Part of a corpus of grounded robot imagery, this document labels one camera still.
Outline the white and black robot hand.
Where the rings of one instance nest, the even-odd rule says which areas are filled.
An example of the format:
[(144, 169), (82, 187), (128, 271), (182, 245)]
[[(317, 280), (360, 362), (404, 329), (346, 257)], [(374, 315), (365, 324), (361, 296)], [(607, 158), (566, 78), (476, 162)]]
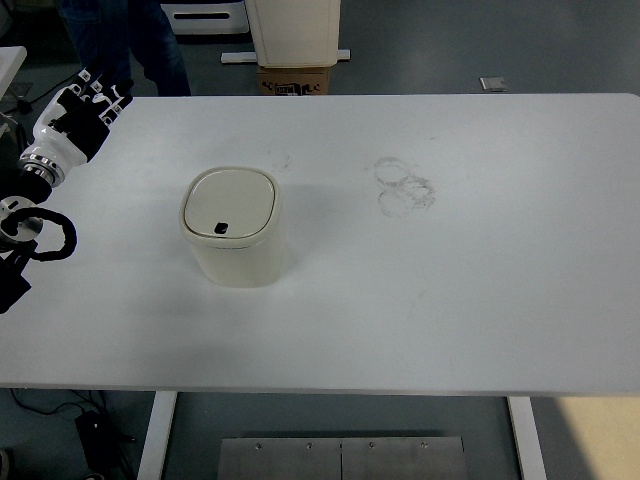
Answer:
[(57, 164), (89, 162), (106, 141), (112, 125), (132, 102), (130, 78), (116, 81), (113, 71), (82, 69), (60, 89), (33, 128), (29, 152)]

